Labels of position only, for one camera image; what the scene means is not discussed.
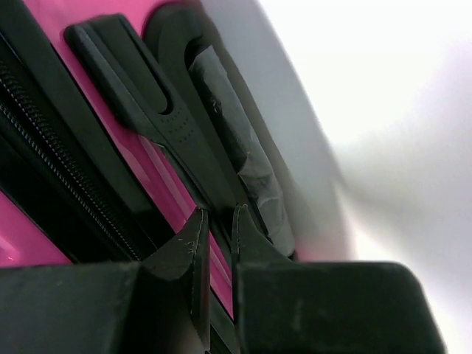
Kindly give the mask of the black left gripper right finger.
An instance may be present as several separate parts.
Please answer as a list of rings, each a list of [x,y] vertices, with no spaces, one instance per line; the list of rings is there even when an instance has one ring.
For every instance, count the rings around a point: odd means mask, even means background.
[[[242,353],[444,353],[423,288],[393,262],[300,263],[232,224],[233,314]]]

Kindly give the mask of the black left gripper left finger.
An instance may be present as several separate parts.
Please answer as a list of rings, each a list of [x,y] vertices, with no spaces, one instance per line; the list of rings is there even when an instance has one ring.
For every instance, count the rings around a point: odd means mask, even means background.
[[[3,353],[205,353],[209,217],[142,262],[1,271]]]

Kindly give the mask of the pink hard-shell suitcase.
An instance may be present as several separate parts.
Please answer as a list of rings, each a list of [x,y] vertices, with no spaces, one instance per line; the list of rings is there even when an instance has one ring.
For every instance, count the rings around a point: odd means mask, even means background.
[[[1,3],[1,187],[72,265],[142,262],[178,233],[153,205],[115,130],[161,146],[209,217],[210,347],[242,353],[233,314],[232,224],[256,211],[201,118],[154,60],[129,20],[87,11],[59,31],[67,64],[23,1]]]

